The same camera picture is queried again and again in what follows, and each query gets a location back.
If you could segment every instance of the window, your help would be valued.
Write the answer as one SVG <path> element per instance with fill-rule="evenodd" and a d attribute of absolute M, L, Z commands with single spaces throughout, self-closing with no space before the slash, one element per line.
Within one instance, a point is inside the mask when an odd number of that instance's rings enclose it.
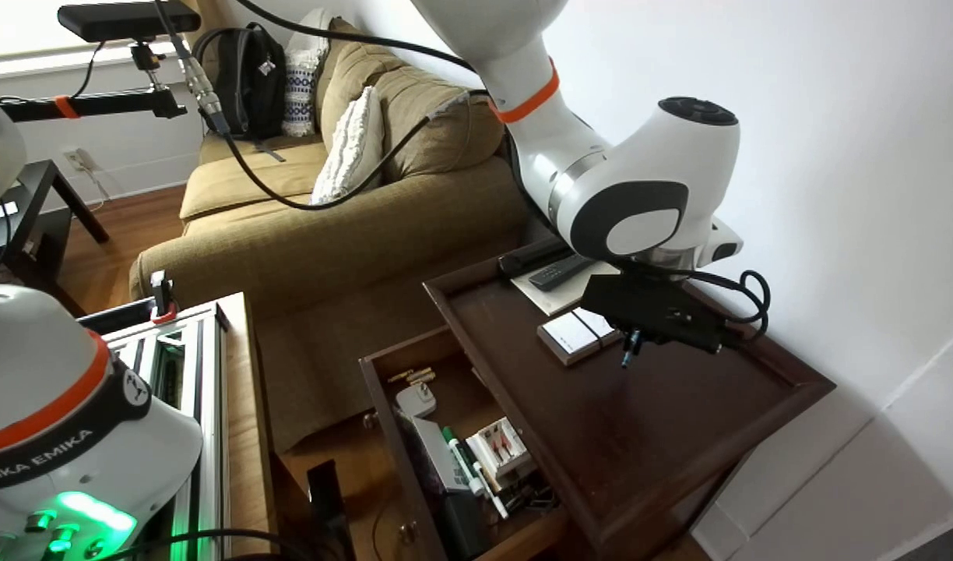
<path fill-rule="evenodd" d="M 56 9 L 75 0 L 5 0 L 0 2 L 0 59 L 56 50 L 84 50 L 87 43 L 60 24 Z"/>

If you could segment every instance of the wall outlet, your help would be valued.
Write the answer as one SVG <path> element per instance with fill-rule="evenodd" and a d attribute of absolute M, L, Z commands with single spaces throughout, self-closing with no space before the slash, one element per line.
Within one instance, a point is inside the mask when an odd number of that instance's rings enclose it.
<path fill-rule="evenodd" d="M 72 166 L 78 175 L 101 171 L 95 160 L 92 160 L 87 149 L 81 149 L 81 145 L 64 149 L 63 155 L 67 160 L 67 166 Z"/>

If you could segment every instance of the wooden floor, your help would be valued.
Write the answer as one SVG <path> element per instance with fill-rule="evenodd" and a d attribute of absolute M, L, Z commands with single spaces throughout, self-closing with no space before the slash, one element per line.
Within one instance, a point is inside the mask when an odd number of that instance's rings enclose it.
<path fill-rule="evenodd" d="M 101 311 L 131 298 L 127 267 L 134 256 L 159 239 L 181 235 L 181 194 L 181 186 L 156 189 L 131 201 L 111 201 L 95 209 L 92 215 L 111 236 L 103 247 L 92 242 L 78 220 L 72 220 L 60 283 L 75 296 L 75 302 L 84 304 L 84 311 Z M 391 459 L 377 427 L 353 424 L 339 432 L 323 432 L 281 456 L 281 460 L 302 494 L 307 469 L 322 460 L 339 463 L 339 485 L 353 518 L 353 542 L 357 561 L 416 559 L 412 542 L 403 539 L 403 525 L 408 514 L 399 505 Z M 661 551 L 658 561 L 707 561 L 707 554 L 693 545 L 693 539 L 682 539 L 679 545 Z"/>

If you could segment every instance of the beige couch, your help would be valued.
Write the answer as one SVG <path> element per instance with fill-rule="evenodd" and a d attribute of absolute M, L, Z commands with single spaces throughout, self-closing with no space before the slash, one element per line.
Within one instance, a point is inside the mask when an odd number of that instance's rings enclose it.
<path fill-rule="evenodd" d="M 462 89 L 367 43 L 332 42 L 316 74 L 322 139 L 250 149 L 250 166 L 291 201 L 307 201 L 349 99 L 374 84 L 387 145 Z M 486 103 L 454 107 L 387 169 L 382 186 L 327 212 L 263 195 L 222 139 L 181 204 L 183 235 L 131 267 L 144 294 L 168 271 L 183 304 L 244 291 L 258 339 L 275 449 L 367 408 L 357 355 L 440 324 L 420 282 L 513 247 L 526 205 L 500 160 L 505 132 Z"/>

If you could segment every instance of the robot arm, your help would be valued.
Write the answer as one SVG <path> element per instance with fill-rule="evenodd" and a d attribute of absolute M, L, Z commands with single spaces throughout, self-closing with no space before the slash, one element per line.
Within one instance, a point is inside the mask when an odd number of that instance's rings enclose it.
<path fill-rule="evenodd" d="M 414 0 L 490 87 L 520 152 L 520 179 L 571 248 L 612 264 L 697 267 L 738 254 L 714 220 L 738 152 L 729 109 L 674 97 L 607 145 L 559 97 L 543 29 L 564 0 Z"/>

